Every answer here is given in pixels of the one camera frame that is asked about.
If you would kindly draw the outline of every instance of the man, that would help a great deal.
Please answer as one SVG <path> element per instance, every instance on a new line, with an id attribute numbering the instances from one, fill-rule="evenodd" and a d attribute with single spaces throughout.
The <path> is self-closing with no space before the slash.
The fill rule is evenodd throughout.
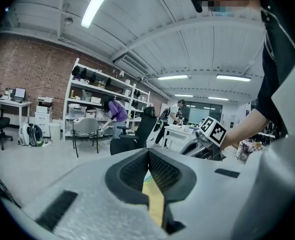
<path id="1" fill-rule="evenodd" d="M 161 130 L 159 131 L 153 146 L 161 147 L 159 142 L 164 136 L 166 126 L 172 125 L 174 122 L 176 122 L 178 125 L 181 123 L 180 120 L 176 117 L 176 114 L 178 113 L 179 108 L 182 108 L 185 105 L 186 105 L 186 101 L 184 99 L 180 99 L 177 103 L 173 104 L 170 107 L 169 115 L 168 115 L 167 119 L 166 118 L 164 119 L 163 126 L 162 126 Z M 164 146 L 165 147 L 167 146 L 167 139 L 165 140 Z"/>
<path id="2" fill-rule="evenodd" d="M 182 108 L 181 107 L 178 108 L 178 111 L 177 111 L 177 114 L 175 117 L 179 120 L 182 120 L 183 115 L 182 115 Z"/>
<path id="3" fill-rule="evenodd" d="M 241 124 L 227 132 L 221 149 L 255 135 L 270 121 L 281 129 L 284 136 L 287 130 L 271 97 L 295 65 L 295 0 L 208 1 L 220 10 L 246 6 L 261 10 L 266 29 L 263 49 L 264 79 L 257 97 L 258 105 Z"/>

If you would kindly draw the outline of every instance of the person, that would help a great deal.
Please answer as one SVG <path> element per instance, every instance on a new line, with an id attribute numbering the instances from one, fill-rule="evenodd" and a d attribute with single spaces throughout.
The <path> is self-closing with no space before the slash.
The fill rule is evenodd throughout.
<path id="1" fill-rule="evenodd" d="M 113 127 L 113 136 L 112 139 L 119 139 L 119 135 L 122 132 L 122 129 L 118 129 L 117 127 L 124 126 L 125 122 L 128 119 L 128 113 L 125 107 L 118 101 L 114 100 L 111 96 L 105 96 L 102 99 L 102 107 L 104 112 L 110 112 L 112 114 L 111 118 L 103 125 L 101 130 L 105 130 L 109 124 L 116 119 L 116 122 Z"/>
<path id="2" fill-rule="evenodd" d="M 284 136 L 287 130 L 271 97 L 295 65 L 295 0 L 208 2 L 222 11 L 228 7 L 246 6 L 261 10 L 261 19 L 266 29 L 262 54 L 264 78 L 257 96 L 257 106 L 242 123 L 226 133 L 221 150 L 257 134 L 271 121 L 281 130 L 281 136 Z"/>
<path id="3" fill-rule="evenodd" d="M 182 119 L 183 119 L 182 108 L 181 108 L 181 107 L 178 108 L 178 111 L 177 111 L 177 114 L 176 114 L 175 117 L 176 117 L 177 119 L 179 119 L 179 120 L 182 120 Z"/>
<path id="4" fill-rule="evenodd" d="M 170 107 L 170 113 L 169 113 L 168 117 L 164 119 L 163 126 L 162 126 L 161 130 L 159 131 L 153 146 L 161 147 L 159 142 L 164 136 L 166 126 L 172 125 L 174 122 L 176 122 L 178 125 L 181 123 L 181 121 L 176 117 L 176 114 L 178 113 L 179 108 L 182 108 L 185 105 L 186 105 L 186 101 L 184 99 L 180 99 L 177 103 L 173 104 Z M 165 147 L 167 146 L 167 139 L 165 140 L 164 146 Z"/>

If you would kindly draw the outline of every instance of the concrete floor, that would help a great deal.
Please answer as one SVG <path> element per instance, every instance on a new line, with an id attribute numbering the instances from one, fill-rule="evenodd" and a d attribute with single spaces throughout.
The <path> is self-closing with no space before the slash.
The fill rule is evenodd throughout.
<path id="1" fill-rule="evenodd" d="M 84 139 L 77 142 L 79 158 L 73 150 L 72 140 L 60 141 L 53 145 L 28 147 L 18 145 L 18 129 L 6 128 L 5 133 L 13 136 L 13 142 L 4 141 L 4 151 L 0 144 L 0 178 L 21 205 L 33 200 L 40 191 L 74 167 L 92 160 L 110 156 L 110 137 L 99 138 L 99 153 L 92 141 Z M 147 147 L 152 147 L 158 132 L 152 132 Z M 182 145 L 173 143 L 171 150 L 179 152 Z M 223 151 L 226 160 L 244 164 L 236 159 L 236 149 L 229 147 Z"/>

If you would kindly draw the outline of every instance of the white filing cabinet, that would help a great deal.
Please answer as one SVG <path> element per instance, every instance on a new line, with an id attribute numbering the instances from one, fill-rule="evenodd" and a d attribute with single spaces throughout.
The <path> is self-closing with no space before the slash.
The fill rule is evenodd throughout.
<path id="1" fill-rule="evenodd" d="M 50 137 L 50 126 L 53 120 L 53 112 L 48 113 L 38 113 L 35 112 L 35 124 L 38 125 L 43 133 L 43 137 Z"/>

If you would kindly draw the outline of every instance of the air vent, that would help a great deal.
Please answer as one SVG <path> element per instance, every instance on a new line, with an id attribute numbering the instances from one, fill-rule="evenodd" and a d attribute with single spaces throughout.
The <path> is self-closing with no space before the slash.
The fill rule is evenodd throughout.
<path id="1" fill-rule="evenodd" d="M 137 69 L 142 74 L 146 76 L 149 74 L 149 72 L 147 71 L 147 68 L 141 62 L 139 62 L 136 58 L 134 58 L 131 54 L 128 54 L 128 53 L 124 54 L 121 57 L 121 60 L 123 60 L 128 65 L 132 66 L 133 68 Z"/>

